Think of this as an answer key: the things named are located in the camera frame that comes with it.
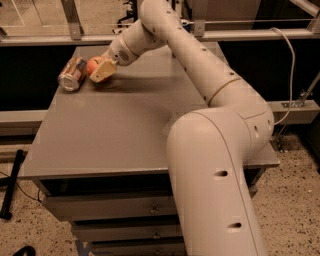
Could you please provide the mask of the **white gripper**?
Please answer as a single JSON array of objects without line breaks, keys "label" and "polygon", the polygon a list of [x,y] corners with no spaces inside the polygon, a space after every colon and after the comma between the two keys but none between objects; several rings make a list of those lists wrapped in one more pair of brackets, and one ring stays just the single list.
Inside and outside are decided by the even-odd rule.
[{"label": "white gripper", "polygon": [[128,66],[139,58],[137,48],[137,40],[129,38],[125,32],[119,34],[102,54],[104,59],[98,70],[109,79],[117,71],[116,64]]}]

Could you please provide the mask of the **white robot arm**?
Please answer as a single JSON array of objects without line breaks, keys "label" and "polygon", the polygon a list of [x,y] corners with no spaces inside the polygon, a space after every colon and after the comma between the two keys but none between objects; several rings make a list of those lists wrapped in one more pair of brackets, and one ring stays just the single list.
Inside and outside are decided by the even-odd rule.
[{"label": "white robot arm", "polygon": [[143,0],[90,73],[109,78],[144,52],[167,45],[205,100],[171,127],[168,170],[188,256],[267,256],[243,165],[271,138],[268,103],[182,26],[167,0]]}]

